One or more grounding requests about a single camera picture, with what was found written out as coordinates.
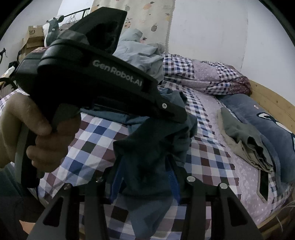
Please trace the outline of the person's left hand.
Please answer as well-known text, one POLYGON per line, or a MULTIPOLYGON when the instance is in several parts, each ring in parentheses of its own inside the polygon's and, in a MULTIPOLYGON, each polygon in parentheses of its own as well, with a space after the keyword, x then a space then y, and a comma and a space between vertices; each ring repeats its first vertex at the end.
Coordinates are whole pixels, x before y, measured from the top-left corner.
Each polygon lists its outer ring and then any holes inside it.
POLYGON ((16 146, 22 125, 37 135, 35 144, 26 149, 32 165, 43 172, 57 169, 68 153, 81 125, 81 115, 62 121, 51 131, 48 121, 26 95, 15 93, 6 102, 1 114, 1 168, 15 161, 16 146))

